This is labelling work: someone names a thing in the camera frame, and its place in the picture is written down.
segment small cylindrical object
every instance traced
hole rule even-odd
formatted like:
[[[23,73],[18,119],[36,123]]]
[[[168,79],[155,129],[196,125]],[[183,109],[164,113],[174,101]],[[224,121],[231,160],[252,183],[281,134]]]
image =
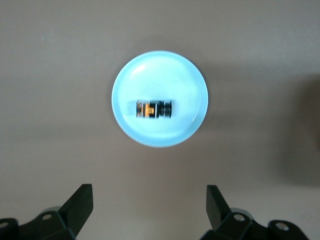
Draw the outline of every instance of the small cylindrical object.
[[[140,101],[136,102],[136,117],[158,119],[160,116],[171,118],[171,101]]]

